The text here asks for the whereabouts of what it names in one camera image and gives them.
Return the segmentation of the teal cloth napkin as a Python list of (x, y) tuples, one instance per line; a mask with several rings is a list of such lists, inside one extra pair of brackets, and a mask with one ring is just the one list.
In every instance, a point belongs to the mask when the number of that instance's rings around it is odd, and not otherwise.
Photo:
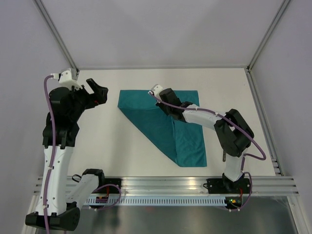
[(207, 166), (202, 126), (165, 115), (146, 90), (121, 90), (117, 106), (177, 166)]

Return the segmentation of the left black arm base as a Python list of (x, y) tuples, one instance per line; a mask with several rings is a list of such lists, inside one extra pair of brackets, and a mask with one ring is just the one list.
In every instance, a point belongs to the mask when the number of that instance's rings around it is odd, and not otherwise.
[(121, 183), (122, 179), (121, 178), (106, 178), (105, 179), (105, 185), (104, 191), (109, 193), (109, 194), (118, 194), (119, 189), (121, 189)]

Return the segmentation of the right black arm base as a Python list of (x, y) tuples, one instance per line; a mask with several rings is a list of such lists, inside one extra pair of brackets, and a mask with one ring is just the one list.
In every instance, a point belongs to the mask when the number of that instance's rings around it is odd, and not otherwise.
[(249, 194), (251, 182), (248, 178), (241, 178), (232, 182), (226, 178), (209, 178), (203, 187), (208, 190), (209, 194)]

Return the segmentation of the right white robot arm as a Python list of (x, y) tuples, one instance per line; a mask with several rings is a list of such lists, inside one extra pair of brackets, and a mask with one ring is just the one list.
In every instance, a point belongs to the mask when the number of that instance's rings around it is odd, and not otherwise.
[(251, 145), (254, 133), (239, 111), (231, 109), (220, 117), (214, 111), (205, 111), (192, 102), (181, 102), (171, 88), (155, 85), (151, 93), (158, 106), (174, 120), (201, 125), (214, 130), (225, 156), (225, 171), (222, 178), (207, 179), (203, 187), (209, 194), (248, 194), (251, 179), (243, 175), (243, 153)]

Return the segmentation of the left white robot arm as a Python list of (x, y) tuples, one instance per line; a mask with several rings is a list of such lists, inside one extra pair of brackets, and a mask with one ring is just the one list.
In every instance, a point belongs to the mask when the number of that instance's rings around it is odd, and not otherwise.
[(42, 189), (34, 212), (25, 225), (39, 229), (74, 231), (80, 210), (89, 195), (102, 193), (106, 180), (102, 169), (86, 169), (75, 188), (66, 194), (70, 159), (79, 132), (78, 120), (85, 110), (107, 101), (108, 88), (93, 79), (86, 81), (93, 93), (84, 87), (58, 87), (45, 92), (49, 113), (43, 130), (44, 172)]

